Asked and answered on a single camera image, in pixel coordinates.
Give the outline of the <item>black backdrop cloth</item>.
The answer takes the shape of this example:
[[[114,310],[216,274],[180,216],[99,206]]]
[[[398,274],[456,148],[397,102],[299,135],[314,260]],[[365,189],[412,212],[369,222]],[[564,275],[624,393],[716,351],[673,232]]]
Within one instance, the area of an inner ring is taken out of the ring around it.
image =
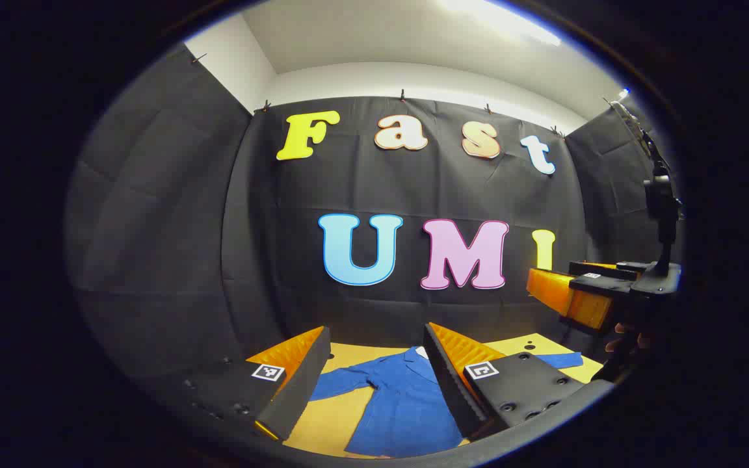
[[[446,101],[337,97],[250,114],[179,45],[96,124],[66,257],[108,356],[145,380],[326,326],[408,347],[434,322],[483,343],[539,333],[533,231],[553,266],[657,260],[651,163],[606,110],[570,135]]]

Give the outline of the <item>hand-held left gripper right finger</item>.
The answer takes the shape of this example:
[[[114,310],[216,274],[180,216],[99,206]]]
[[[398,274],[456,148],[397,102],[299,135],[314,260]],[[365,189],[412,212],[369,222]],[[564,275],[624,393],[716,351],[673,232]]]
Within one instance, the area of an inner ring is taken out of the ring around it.
[[[585,385],[530,352],[505,355],[431,322],[424,347],[450,414],[471,441],[520,426]]]

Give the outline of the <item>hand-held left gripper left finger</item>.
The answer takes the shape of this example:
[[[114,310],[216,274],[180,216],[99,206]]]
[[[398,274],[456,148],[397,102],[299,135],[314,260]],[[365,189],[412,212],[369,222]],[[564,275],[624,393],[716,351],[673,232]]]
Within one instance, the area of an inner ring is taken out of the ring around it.
[[[182,418],[224,437],[285,441],[330,355],[330,330],[318,326],[254,356],[200,365],[166,379],[166,400]]]

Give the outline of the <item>blue jacket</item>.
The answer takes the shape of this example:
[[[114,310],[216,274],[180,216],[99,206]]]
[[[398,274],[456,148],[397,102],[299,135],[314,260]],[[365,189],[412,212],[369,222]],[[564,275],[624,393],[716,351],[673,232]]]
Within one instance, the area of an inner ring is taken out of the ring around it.
[[[464,443],[424,347],[320,375],[306,426],[366,458],[411,458]]]

